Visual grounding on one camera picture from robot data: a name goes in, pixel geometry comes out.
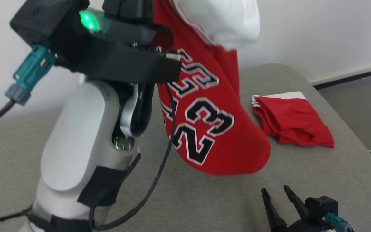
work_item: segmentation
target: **gray table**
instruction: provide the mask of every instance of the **gray table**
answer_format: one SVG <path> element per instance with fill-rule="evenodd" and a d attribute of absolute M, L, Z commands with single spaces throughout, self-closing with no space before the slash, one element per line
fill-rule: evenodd
<path fill-rule="evenodd" d="M 200 173 L 173 151 L 146 206 L 112 231 L 268 232 L 261 188 L 267 188 L 287 224 L 299 219 L 283 185 L 289 185 L 303 200 L 327 195 L 339 201 L 340 216 L 356 231 L 371 231 L 371 155 L 362 143 L 290 67 L 270 64 L 241 72 L 242 104 L 256 123 L 250 104 L 253 94 L 289 91 L 305 94 L 333 133 L 336 148 L 279 145 L 271 138 L 271 157 L 260 172 L 230 177 Z M 157 97 L 154 106 L 152 122 L 141 138 L 143 158 L 121 188 L 109 220 L 138 204 L 158 171 L 167 138 Z M 34 199 L 40 154 L 57 116 L 0 122 L 0 216 L 26 207 Z M 22 222 L 0 224 L 0 231 L 15 231 L 12 228 L 19 228 Z"/>

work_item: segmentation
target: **jersey lettering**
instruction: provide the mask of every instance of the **jersey lettering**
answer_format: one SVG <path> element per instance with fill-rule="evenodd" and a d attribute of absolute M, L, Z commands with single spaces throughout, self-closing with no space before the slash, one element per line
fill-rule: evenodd
<path fill-rule="evenodd" d="M 185 111 L 187 121 L 195 124 L 201 119 L 201 112 L 205 111 L 206 116 L 202 119 L 212 127 L 207 131 L 208 135 L 214 137 L 223 135 L 234 125 L 234 116 L 220 110 L 206 97 L 197 98 Z"/>
<path fill-rule="evenodd" d="M 198 85 L 194 84 L 193 81 L 191 81 L 189 78 L 184 78 L 181 83 L 183 86 L 180 86 L 179 84 L 173 82 L 169 83 L 168 85 L 172 90 L 175 91 L 178 97 L 183 98 L 184 96 L 187 96 L 191 94 L 192 92 L 195 92 L 198 90 Z"/>
<path fill-rule="evenodd" d="M 191 63 L 193 62 L 193 59 L 190 57 L 189 54 L 187 54 L 186 51 L 184 51 L 184 49 L 180 48 L 177 50 L 178 54 L 181 55 L 181 59 L 183 59 L 185 62 L 187 63 Z"/>
<path fill-rule="evenodd" d="M 203 165 L 207 155 L 210 153 L 215 140 L 203 135 L 197 145 L 197 131 L 196 129 L 188 125 L 187 123 L 181 123 L 177 126 L 173 146 L 179 149 L 183 144 L 182 139 L 185 136 L 185 143 L 187 147 L 187 158 L 189 161 L 196 163 L 198 165 Z"/>
<path fill-rule="evenodd" d="M 209 72 L 200 63 L 183 64 L 183 72 L 193 75 L 193 80 L 203 89 L 216 86 L 220 83 L 218 77 Z"/>

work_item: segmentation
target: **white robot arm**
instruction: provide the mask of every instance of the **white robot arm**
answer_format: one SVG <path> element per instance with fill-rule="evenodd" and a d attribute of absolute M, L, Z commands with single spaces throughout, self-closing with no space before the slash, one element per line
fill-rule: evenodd
<path fill-rule="evenodd" d="M 88 80 L 71 95 L 47 141 L 32 207 L 0 218 L 27 216 L 20 232 L 91 232 L 124 223 L 146 203 L 171 149 L 172 139 L 144 200 L 102 225 L 140 160 L 136 138 L 149 123 L 156 83 L 165 83 L 175 105 L 167 83 L 178 80 L 181 55 L 170 53 L 171 29 L 153 24 L 153 0 L 105 0 L 105 12 L 86 10 L 88 4 L 26 0 L 10 22 L 33 50 L 13 75 L 16 84 L 6 92 L 10 102 L 0 117 L 15 103 L 24 105 L 53 65 Z M 173 117 L 171 138 L 174 127 Z"/>
<path fill-rule="evenodd" d="M 133 99 L 128 100 L 126 108 L 134 109 L 128 104 Z M 41 178 L 31 210 L 55 225 L 55 231 L 73 231 L 76 227 L 81 232 L 91 231 L 90 207 L 85 204 L 99 204 L 95 222 L 102 224 L 115 202 L 130 162 L 139 154 L 137 140 L 131 134 L 112 137 L 119 112 L 118 94 L 99 81 L 80 85 L 62 110 L 43 151 Z M 121 121 L 131 121 L 126 117 L 132 112 L 121 112 Z M 46 231 L 43 227 L 28 220 L 20 231 Z"/>

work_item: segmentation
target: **white wall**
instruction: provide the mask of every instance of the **white wall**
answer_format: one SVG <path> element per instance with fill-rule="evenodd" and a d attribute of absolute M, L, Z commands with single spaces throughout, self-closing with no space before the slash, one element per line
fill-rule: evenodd
<path fill-rule="evenodd" d="M 0 1 L 0 107 L 11 75 L 30 49 L 9 21 L 24 0 Z M 240 67 L 285 63 L 310 82 L 371 69 L 371 0 L 258 0 L 262 34 L 239 52 Z M 91 0 L 100 8 L 102 0 Z M 78 84 L 78 75 L 54 68 L 32 92 L 25 107 L 9 116 L 59 108 Z"/>
<path fill-rule="evenodd" d="M 258 0 L 262 32 L 240 67 L 290 65 L 310 82 L 371 70 L 371 0 Z"/>

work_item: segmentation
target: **teal connector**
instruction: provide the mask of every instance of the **teal connector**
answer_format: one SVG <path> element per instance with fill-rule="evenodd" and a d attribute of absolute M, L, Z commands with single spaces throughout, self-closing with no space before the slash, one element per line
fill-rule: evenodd
<path fill-rule="evenodd" d="M 25 105 L 35 85 L 48 73 L 55 62 L 54 56 L 45 47 L 35 45 L 13 74 L 16 83 L 9 87 L 5 95 L 17 104 Z"/>
<path fill-rule="evenodd" d="M 326 216 L 324 216 L 323 221 L 330 224 L 330 226 L 341 229 L 342 232 L 354 232 L 352 226 L 348 222 L 334 213 L 327 213 Z"/>

